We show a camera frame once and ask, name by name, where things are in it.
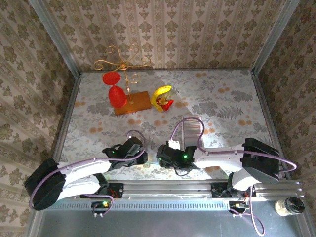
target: jar lid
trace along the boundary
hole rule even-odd
[[[300,214],[305,210],[303,202],[297,197],[287,198],[284,205],[290,213]]]

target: wooden block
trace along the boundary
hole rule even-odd
[[[141,110],[147,110],[152,107],[147,91],[131,94],[130,97],[133,101],[133,104],[130,103],[129,96],[127,95],[126,105],[121,108],[114,108],[115,115],[134,113]]]

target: glass jar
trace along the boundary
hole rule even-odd
[[[275,209],[280,216],[288,216],[302,213],[305,210],[305,207],[299,198],[289,197],[287,199],[276,201]]]

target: gold wire stand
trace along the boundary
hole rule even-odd
[[[111,46],[107,47],[106,52],[107,52],[108,54],[111,54],[111,53],[114,53],[115,50],[118,52],[119,60],[120,60],[119,62],[117,62],[117,63],[112,63],[112,62],[109,62],[109,61],[107,61],[107,60],[100,59],[100,60],[97,60],[97,61],[94,62],[94,69],[95,69],[95,70],[102,70],[102,69],[103,69],[102,63],[108,63],[108,64],[111,64],[111,65],[116,66],[116,69],[113,70],[112,72],[115,72],[115,71],[117,71],[117,70],[123,70],[124,75],[125,75],[126,90],[127,90],[127,93],[128,93],[129,103],[130,103],[130,104],[133,104],[134,101],[132,100],[132,98],[131,98],[131,96],[130,96],[129,83],[131,83],[131,84],[136,84],[136,83],[138,83],[139,80],[140,80],[140,76],[139,76],[137,73],[135,73],[135,74],[133,74],[133,76],[132,76],[132,81],[130,81],[130,80],[128,79],[126,70],[127,70],[128,68],[150,67],[152,61],[150,60],[150,58],[144,56],[144,57],[142,57],[142,59],[141,59],[142,62],[144,62],[144,65],[132,65],[132,63],[131,63],[130,61],[139,53],[139,46],[136,45],[136,44],[131,44],[131,45],[128,47],[128,50],[130,50],[130,51],[135,51],[135,52],[134,52],[134,55],[132,55],[131,58],[129,58],[129,60],[123,60],[119,47],[117,47],[117,46],[115,46],[115,45],[111,45]]]

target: yellow banana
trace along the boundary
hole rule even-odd
[[[172,86],[171,85],[165,85],[163,87],[160,87],[158,88],[152,95],[151,99],[150,99],[150,103],[159,111],[159,112],[162,112],[163,109],[162,107],[157,104],[157,97],[164,94],[164,93],[167,93],[171,90]]]

